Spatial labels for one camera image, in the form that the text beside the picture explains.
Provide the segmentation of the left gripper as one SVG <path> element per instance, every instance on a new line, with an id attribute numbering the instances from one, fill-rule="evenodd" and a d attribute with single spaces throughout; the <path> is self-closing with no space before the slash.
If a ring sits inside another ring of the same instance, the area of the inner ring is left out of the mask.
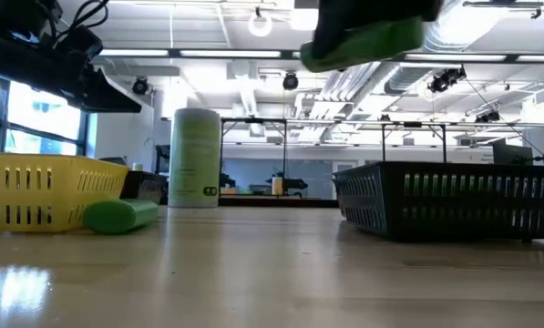
<path id="1" fill-rule="evenodd" d="M 57 0 L 0 0 L 0 77 L 25 82 L 65 98 L 83 98 L 89 113 L 139 113 L 138 101 L 114 86 L 89 58 L 62 52 L 56 30 Z"/>

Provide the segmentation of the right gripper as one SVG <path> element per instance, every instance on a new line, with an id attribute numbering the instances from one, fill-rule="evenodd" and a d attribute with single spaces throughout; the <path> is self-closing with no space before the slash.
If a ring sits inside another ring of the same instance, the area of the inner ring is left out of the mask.
<path id="1" fill-rule="evenodd" d="M 341 42 L 344 23 L 373 23 L 421 17 L 437 18 L 443 0 L 320 0 L 312 57 L 322 59 Z"/>

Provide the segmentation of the round white ceiling lamp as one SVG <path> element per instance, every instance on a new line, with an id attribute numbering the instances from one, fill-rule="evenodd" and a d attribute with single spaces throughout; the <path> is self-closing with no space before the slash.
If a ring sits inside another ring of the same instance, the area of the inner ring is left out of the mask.
<path id="1" fill-rule="evenodd" d="M 248 30 L 253 36 L 266 37 L 273 28 L 272 16 L 268 11 L 256 6 L 248 20 Z"/>

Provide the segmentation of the large window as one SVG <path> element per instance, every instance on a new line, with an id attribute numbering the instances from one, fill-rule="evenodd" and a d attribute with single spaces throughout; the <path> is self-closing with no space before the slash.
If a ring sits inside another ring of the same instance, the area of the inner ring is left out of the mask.
<path id="1" fill-rule="evenodd" d="M 0 79 L 0 151 L 84 155 L 87 123 L 63 98 Z"/>

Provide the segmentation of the black plastic basket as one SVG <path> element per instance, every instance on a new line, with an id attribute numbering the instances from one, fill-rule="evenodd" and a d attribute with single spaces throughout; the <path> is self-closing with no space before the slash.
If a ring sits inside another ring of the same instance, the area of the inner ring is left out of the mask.
<path id="1" fill-rule="evenodd" d="M 130 170 L 120 194 L 121 199 L 148 200 L 158 205 L 166 190 L 167 178 L 160 174 Z"/>
<path id="2" fill-rule="evenodd" d="M 544 167 L 382 161 L 334 173 L 346 221 L 395 241 L 544 239 Z"/>

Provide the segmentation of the green disinfecting wipes canister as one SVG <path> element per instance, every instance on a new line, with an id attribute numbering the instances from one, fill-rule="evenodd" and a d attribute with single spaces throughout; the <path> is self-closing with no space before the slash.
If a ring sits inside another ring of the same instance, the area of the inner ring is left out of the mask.
<path id="1" fill-rule="evenodd" d="M 168 205 L 214 208 L 221 174 L 221 117 L 206 108 L 181 108 L 171 120 Z"/>

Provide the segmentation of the long ceiling light bar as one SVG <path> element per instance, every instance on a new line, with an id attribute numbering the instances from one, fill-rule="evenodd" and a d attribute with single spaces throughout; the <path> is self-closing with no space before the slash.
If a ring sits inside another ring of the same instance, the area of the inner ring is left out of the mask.
<path id="1" fill-rule="evenodd" d="M 124 58 L 187 58 L 187 59 L 266 59 L 300 60 L 297 50 L 235 50 L 235 49 L 105 49 L 99 57 Z M 484 53 L 402 53 L 388 58 L 395 62 L 458 62 L 458 63 L 497 63 L 506 64 L 544 64 L 544 54 L 484 54 Z"/>

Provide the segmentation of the yellow plastic basket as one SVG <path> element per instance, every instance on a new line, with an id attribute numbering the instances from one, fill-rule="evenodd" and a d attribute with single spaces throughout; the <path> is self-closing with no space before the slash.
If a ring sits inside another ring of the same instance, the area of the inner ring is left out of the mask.
<path id="1" fill-rule="evenodd" d="M 89 205 L 119 198 L 127 174 L 97 159 L 0 152 L 0 231 L 80 229 Z"/>

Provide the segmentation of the dark computer monitor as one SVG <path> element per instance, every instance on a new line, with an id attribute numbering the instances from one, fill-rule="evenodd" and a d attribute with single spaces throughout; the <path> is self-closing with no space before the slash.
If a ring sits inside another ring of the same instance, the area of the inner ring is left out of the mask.
<path id="1" fill-rule="evenodd" d="M 506 142 L 497 141 L 492 144 L 492 150 L 495 164 L 532 166 L 534 162 L 531 148 L 512 146 Z"/>

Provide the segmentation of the black frame stand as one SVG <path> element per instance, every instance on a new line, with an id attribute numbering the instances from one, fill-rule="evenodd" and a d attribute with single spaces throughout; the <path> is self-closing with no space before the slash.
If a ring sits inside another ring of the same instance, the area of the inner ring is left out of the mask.
<path id="1" fill-rule="evenodd" d="M 387 127 L 391 126 L 393 129 L 391 131 L 396 130 L 397 128 L 428 128 L 433 132 L 435 136 L 441 139 L 442 141 L 442 160 L 444 163 L 447 163 L 447 142 L 446 142 L 446 132 L 447 132 L 447 124 L 446 123 L 435 123 L 435 122 L 421 122 L 421 121 L 382 121 L 380 123 L 380 131 L 381 131 L 381 150 L 382 150 L 382 161 L 386 161 L 386 131 Z"/>
<path id="2" fill-rule="evenodd" d="M 223 174 L 223 150 L 224 150 L 224 138 L 225 135 L 236 127 L 238 123 L 246 125 L 257 124 L 264 126 L 265 124 L 271 124 L 279 131 L 281 136 L 280 142 L 273 142 L 273 146 L 282 146 L 282 175 L 278 178 L 272 178 L 272 197 L 280 198 L 285 196 L 285 174 L 286 174 L 286 156 L 287 156 L 287 141 L 286 135 L 288 132 L 288 124 L 286 118 L 257 118 L 255 116 L 249 116 L 245 118 L 222 118 L 221 119 L 221 136 L 220 136 L 220 170 L 219 170 L 219 196 L 220 200 L 222 196 L 233 196 L 236 193 L 236 189 L 233 186 L 227 187 L 227 183 L 221 178 Z"/>

